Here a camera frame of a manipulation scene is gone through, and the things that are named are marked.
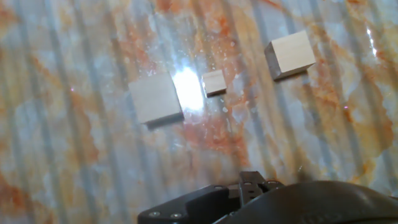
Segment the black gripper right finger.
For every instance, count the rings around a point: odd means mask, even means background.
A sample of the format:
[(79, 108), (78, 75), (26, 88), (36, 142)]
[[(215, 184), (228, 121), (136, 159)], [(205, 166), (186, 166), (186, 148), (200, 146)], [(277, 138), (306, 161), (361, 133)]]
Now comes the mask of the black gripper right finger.
[(280, 189), (283, 186), (284, 186), (283, 183), (281, 183), (277, 180), (267, 180), (266, 181), (266, 188), (268, 191)]

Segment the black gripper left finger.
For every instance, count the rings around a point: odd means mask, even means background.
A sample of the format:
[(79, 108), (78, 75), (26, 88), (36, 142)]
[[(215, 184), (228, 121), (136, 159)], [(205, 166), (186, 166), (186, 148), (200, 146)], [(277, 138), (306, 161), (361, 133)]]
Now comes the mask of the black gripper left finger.
[(138, 215), (138, 224), (216, 223), (263, 194), (265, 181), (257, 171), (240, 172), (237, 184), (209, 185), (152, 207)]

